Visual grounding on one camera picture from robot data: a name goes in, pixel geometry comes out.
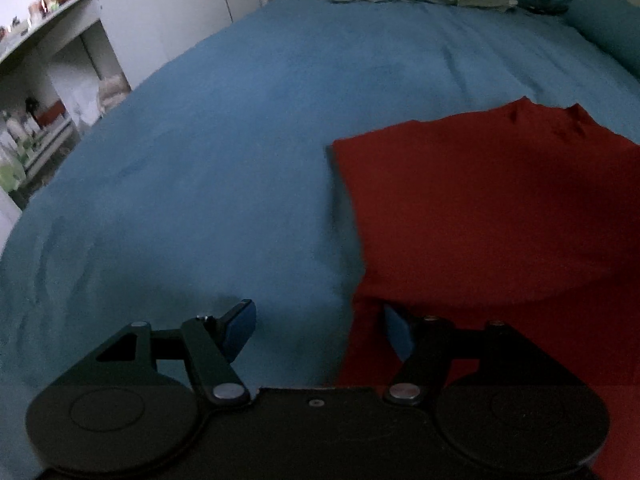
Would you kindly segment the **red small cloth garment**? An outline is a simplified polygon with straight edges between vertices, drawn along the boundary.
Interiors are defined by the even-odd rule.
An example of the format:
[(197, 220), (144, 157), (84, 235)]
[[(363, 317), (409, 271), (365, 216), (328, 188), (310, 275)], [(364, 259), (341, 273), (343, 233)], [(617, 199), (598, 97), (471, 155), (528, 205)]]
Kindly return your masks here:
[(602, 396), (596, 471), (639, 474), (639, 148), (581, 106), (519, 99), (332, 145), (363, 278), (337, 381), (383, 389), (385, 300), (507, 322)]

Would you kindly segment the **blue bed sheet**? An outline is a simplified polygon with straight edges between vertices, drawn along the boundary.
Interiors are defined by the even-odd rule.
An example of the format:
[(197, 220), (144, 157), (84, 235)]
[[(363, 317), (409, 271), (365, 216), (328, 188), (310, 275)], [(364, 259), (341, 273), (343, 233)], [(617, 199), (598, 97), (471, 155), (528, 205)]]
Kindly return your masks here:
[(273, 0), (147, 79), (29, 202), (1, 257), (1, 474), (32, 398), (125, 325), (255, 300), (244, 382), (320, 386), (362, 270), (331, 143), (519, 98), (639, 135), (639, 83), (558, 18)]

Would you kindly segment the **white shelf unit with items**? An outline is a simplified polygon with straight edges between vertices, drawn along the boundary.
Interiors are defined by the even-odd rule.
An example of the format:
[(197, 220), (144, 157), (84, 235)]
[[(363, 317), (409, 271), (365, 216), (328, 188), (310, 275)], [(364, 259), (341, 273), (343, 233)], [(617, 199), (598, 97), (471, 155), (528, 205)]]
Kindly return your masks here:
[(142, 41), (148, 35), (140, 11), (140, 0), (68, 0), (1, 55), (1, 77), (18, 75), (27, 82), (27, 94), (39, 101), (38, 116), (46, 121), (10, 192), (18, 206), (51, 157), (78, 136), (78, 100), (99, 97), (99, 72), (123, 76), (130, 89), (153, 73), (143, 68)]

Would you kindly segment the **white wardrobe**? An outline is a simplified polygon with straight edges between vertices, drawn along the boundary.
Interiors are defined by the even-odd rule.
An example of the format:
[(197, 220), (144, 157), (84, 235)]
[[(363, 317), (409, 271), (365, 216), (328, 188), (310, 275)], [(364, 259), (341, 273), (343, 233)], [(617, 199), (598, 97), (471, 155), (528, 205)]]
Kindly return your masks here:
[(168, 62), (270, 0), (98, 0), (120, 69), (137, 88)]

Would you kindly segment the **teal bolster pillow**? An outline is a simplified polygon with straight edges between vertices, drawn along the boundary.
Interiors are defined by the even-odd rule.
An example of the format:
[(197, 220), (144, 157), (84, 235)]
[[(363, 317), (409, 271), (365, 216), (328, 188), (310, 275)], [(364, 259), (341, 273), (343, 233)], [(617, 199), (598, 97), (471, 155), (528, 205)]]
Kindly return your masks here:
[(627, 0), (518, 0), (524, 10), (560, 16), (582, 36), (639, 75), (639, 8)]

